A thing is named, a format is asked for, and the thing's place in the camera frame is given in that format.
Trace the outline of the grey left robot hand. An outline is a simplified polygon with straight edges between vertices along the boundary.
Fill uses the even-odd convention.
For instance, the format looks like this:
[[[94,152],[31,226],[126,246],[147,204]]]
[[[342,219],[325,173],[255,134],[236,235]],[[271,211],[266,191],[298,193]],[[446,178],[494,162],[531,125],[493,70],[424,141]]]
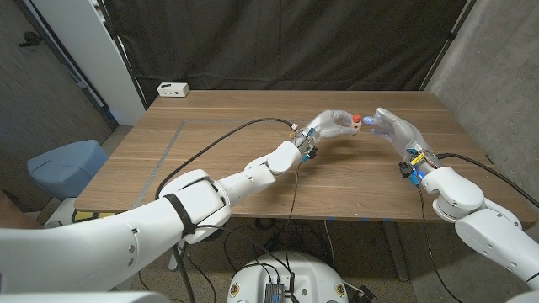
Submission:
[[[328,109],[304,126],[302,133],[315,143],[341,135],[355,136],[360,128],[355,128],[352,123],[352,114],[343,110]]]

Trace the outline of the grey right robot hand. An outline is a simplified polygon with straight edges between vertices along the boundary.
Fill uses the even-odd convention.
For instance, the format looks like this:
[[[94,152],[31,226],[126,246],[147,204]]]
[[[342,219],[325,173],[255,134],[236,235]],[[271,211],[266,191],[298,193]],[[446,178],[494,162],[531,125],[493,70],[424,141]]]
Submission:
[[[424,154],[424,158],[419,160],[417,165],[430,166],[427,171],[443,167],[431,146],[424,140],[422,133],[413,124],[396,116],[391,111],[377,108],[372,116],[363,118],[363,123],[376,125],[377,129],[371,130],[372,135],[380,136],[390,142],[405,162],[411,162]]]

